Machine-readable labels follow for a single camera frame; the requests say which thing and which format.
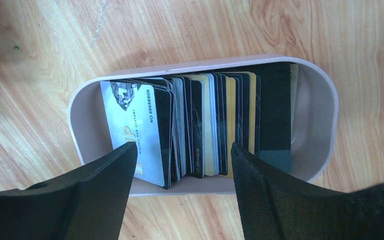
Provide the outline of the silver diamond VIP card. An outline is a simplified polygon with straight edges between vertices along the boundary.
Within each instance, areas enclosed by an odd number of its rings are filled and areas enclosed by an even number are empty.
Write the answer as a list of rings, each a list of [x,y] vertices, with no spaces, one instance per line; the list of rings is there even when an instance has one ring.
[[[127,142],[137,146],[134,177],[161,188],[169,187],[167,113],[158,117],[158,94],[149,84],[101,81],[103,105],[113,148]]]

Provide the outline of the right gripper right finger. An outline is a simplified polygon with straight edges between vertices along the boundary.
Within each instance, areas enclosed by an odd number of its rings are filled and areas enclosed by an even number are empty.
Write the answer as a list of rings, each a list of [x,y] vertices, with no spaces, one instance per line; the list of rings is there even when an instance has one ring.
[[[384,240],[384,183],[354,192],[313,185],[231,147],[246,240]]]

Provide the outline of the pink oval card tray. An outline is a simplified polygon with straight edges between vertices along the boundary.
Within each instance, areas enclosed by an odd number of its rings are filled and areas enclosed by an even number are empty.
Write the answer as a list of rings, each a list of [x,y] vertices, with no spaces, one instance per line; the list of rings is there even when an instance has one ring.
[[[97,160],[113,149],[99,86],[101,81],[233,67],[245,67],[249,71],[252,66],[276,62],[298,65],[290,174],[306,182],[313,181],[329,164],[334,151],[339,112],[338,94],[334,83],[320,67],[301,58],[279,54],[123,69],[87,81],[72,95],[67,114],[68,126],[81,163]],[[170,189],[163,189],[143,180],[130,178],[128,174],[127,170],[117,167],[110,171],[109,176],[103,176],[93,187],[93,191],[107,197],[235,193],[234,181],[223,176],[206,176],[202,179],[186,176]]]

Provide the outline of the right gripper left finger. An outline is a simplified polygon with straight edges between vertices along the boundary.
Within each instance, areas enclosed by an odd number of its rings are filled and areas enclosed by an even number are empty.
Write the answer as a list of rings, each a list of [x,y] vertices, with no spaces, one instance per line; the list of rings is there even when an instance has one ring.
[[[128,142],[24,190],[0,191],[0,240],[116,240],[138,150]]]

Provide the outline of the black striped card in tray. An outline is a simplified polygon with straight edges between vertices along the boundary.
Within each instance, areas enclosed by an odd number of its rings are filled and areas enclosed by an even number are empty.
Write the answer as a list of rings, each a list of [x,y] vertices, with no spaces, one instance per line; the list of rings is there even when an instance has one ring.
[[[292,168],[292,124],[298,65],[275,62],[221,68],[232,79],[235,93],[234,141],[278,169]]]

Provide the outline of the stack of assorted cards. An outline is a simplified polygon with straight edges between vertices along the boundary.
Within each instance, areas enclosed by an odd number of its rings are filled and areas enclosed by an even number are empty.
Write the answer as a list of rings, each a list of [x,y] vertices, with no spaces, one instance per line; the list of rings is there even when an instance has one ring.
[[[148,84],[160,90],[158,118],[169,116],[169,126],[161,130],[169,136],[168,188],[184,176],[232,177],[229,152],[235,143],[236,92],[232,78],[210,71],[106,81]]]

